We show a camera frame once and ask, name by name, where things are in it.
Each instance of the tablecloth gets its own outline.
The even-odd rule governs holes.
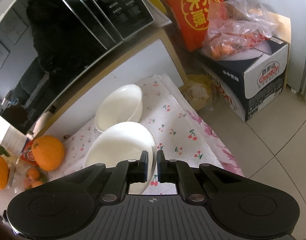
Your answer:
[[[153,135],[157,150],[166,159],[186,161],[191,167],[210,163],[243,175],[234,156],[213,130],[190,107],[167,75],[154,75],[137,84],[143,92],[143,114],[140,123]],[[94,118],[64,143],[66,156],[61,167],[49,172],[50,180],[83,168],[86,154],[101,133]],[[143,194],[176,194],[175,185],[159,183],[157,170]]]

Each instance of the tile floor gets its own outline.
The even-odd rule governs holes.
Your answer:
[[[199,115],[233,153],[244,175],[297,200],[300,219],[292,235],[305,239],[306,102],[287,88],[246,123],[221,99],[213,108]]]

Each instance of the barcode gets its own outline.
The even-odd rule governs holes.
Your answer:
[[[282,44],[282,43],[283,43],[283,41],[280,41],[280,40],[278,40],[278,39],[275,38],[275,37],[272,37],[272,38],[271,38],[271,41],[274,41],[274,42],[276,42],[276,43],[278,43],[278,44]]]

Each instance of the white bowl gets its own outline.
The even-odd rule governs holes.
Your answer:
[[[100,104],[95,115],[95,127],[104,132],[120,122],[138,122],[142,111],[141,88],[133,84],[120,87]]]
[[[122,122],[108,128],[92,144],[87,153],[84,167],[104,163],[112,168],[120,161],[139,160],[142,151],[149,152],[148,181],[130,185],[130,194],[142,194],[153,176],[157,151],[152,134],[137,122]]]

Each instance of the microwave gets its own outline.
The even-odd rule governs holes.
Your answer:
[[[16,0],[0,22],[0,116],[26,134],[78,77],[153,22],[143,0]]]

